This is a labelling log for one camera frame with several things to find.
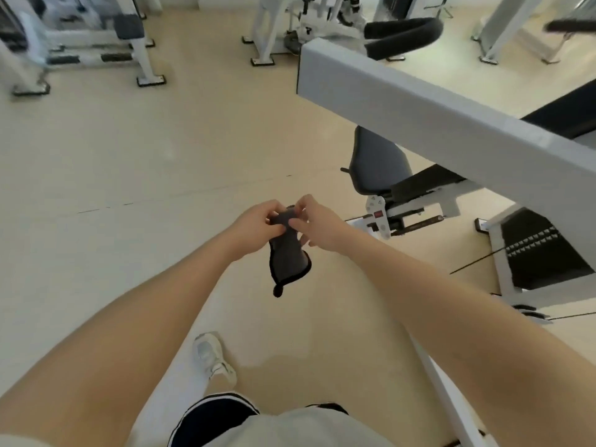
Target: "beige floor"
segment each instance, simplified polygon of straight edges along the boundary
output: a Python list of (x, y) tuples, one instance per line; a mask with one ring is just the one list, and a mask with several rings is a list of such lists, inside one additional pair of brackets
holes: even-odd
[[(500, 66), (483, 65), (468, 40), (481, 13), (455, 15), (440, 42), (394, 67), (512, 115), (596, 75), (590, 38), (556, 66), (515, 44)], [(244, 12), (166, 11), (147, 26), (167, 86), (137, 89), (133, 69), (72, 71), (52, 74), (42, 100), (2, 99), (0, 393), (99, 308), (255, 202), (291, 204), (311, 192), (342, 217), (362, 214), (363, 198), (339, 172), (354, 126), (295, 95), (294, 58), (250, 67), (253, 50), (240, 43), (249, 25)], [(428, 165), (409, 157), (414, 170)], [(509, 204), (478, 191), (461, 199), (461, 217), (391, 243), (455, 269), (488, 251), (473, 218)], [(165, 443), (200, 397), (205, 381), (190, 342), (211, 330), (238, 368), (240, 389), (264, 411), (335, 400), (397, 445), (451, 441), (406, 333), (361, 272), (324, 251), (311, 256), (311, 273), (279, 300), (266, 250), (226, 272), (139, 417), (133, 444)], [(489, 260), (458, 277), (498, 290)]]

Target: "person's left hand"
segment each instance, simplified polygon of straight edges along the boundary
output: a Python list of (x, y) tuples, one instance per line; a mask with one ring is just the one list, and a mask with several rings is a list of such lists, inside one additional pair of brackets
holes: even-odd
[(254, 205), (241, 214), (222, 235), (229, 241), (233, 260), (257, 252), (269, 240), (286, 232), (282, 225), (270, 225), (269, 217), (286, 211), (277, 200)]

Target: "padded seat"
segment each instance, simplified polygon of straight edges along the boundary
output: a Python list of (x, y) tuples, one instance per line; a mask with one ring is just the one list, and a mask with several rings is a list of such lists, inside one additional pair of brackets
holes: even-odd
[(412, 175), (404, 152), (391, 141), (361, 126), (354, 131), (349, 174), (356, 192), (381, 195)]

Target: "navy blue shorts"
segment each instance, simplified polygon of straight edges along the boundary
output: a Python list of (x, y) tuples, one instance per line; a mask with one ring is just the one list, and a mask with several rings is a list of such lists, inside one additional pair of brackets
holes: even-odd
[[(347, 411), (337, 403), (323, 403), (319, 408)], [(224, 392), (199, 400), (187, 409), (174, 428), (168, 447), (200, 447), (223, 435), (230, 428), (242, 425), (259, 410), (248, 399), (235, 392)]]

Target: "person's right arm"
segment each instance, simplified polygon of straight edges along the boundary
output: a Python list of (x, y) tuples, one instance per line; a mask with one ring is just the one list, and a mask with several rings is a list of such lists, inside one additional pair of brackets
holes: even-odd
[(344, 223), (311, 195), (290, 221), (302, 242), (369, 277), (456, 383), (501, 447), (596, 445), (596, 367), (497, 298)]

